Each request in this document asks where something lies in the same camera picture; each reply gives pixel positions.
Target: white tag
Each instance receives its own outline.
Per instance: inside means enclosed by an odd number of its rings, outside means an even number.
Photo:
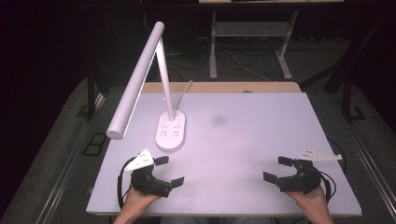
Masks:
[[[150,166],[152,164],[154,164],[154,159],[152,159],[149,150],[145,148],[133,161],[128,163],[128,165],[124,169],[124,172],[137,170],[146,166]]]
[[[309,149],[303,150],[297,157],[299,160],[305,161],[339,161],[343,159],[341,155],[333,155]]]

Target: human hand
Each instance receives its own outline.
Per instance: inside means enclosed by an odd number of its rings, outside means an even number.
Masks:
[[[124,206],[114,221],[114,224],[133,223],[145,212],[151,203],[160,198],[160,196],[152,194],[146,195],[131,188],[126,195]]]
[[[319,186],[307,194],[285,192],[294,199],[312,224],[333,224],[323,188]]]

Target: gray carpet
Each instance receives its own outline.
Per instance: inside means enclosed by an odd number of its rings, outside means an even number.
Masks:
[[[165,46],[169,55],[168,67],[171,81],[210,81],[208,73],[208,45],[201,40],[203,54],[196,58],[178,58],[170,53],[176,49]],[[286,60],[293,75],[293,81],[302,82],[321,70],[335,63],[347,48],[347,41],[298,41],[291,42],[286,53]],[[248,69],[259,73],[272,81],[284,81],[277,65],[274,49],[280,46],[276,39],[260,39],[253,45],[244,40],[235,42],[221,40],[218,43],[218,81],[266,81],[263,77],[250,73],[235,63],[232,55]],[[148,77],[151,81],[159,81],[154,71]],[[336,223],[394,223],[385,206],[375,183],[368,175],[358,153],[357,146],[349,132],[350,124],[341,116],[341,92],[328,95],[323,91],[326,78],[304,89],[314,107],[324,132],[329,138],[335,153],[342,150],[346,155],[340,166],[346,166],[346,178],[358,198],[362,208],[362,217],[337,218]],[[104,133],[111,119],[122,88],[114,88],[105,95],[98,112],[91,121],[76,116],[80,107],[87,104],[87,86],[84,80],[70,96],[64,110],[54,124],[46,142],[37,155],[28,175],[21,184],[18,193],[5,213],[1,223],[35,223],[41,211],[46,207],[47,199],[56,199],[49,210],[47,218],[39,220],[44,223],[108,223],[108,217],[87,214],[86,206],[90,199],[90,188],[93,187],[99,172],[102,159],[106,153],[105,141],[101,154],[97,157],[82,155],[93,133]],[[396,181],[392,176],[395,168],[395,134],[384,123],[364,95],[357,89],[353,91],[353,105],[358,106],[367,120],[353,123],[363,144],[370,150],[378,169],[396,189]],[[294,219],[280,218],[282,223],[291,223]]]

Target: white desk lamp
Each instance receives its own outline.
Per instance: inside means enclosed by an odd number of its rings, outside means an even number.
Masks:
[[[161,150],[176,151],[180,149],[184,143],[186,118],[182,112],[173,108],[165,54],[163,51],[163,40],[161,38],[163,35],[163,28],[164,25],[162,22],[158,21],[155,24],[125,92],[122,95],[113,120],[111,120],[108,126],[106,134],[109,138],[115,140],[121,140],[125,136],[152,60],[155,53],[157,53],[167,111],[160,116],[155,139]]]

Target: lamp base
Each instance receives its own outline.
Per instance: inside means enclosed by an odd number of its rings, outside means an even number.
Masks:
[[[175,120],[169,120],[168,111],[160,116],[155,140],[162,151],[177,151],[184,144],[184,130],[186,117],[181,111],[176,110]]]

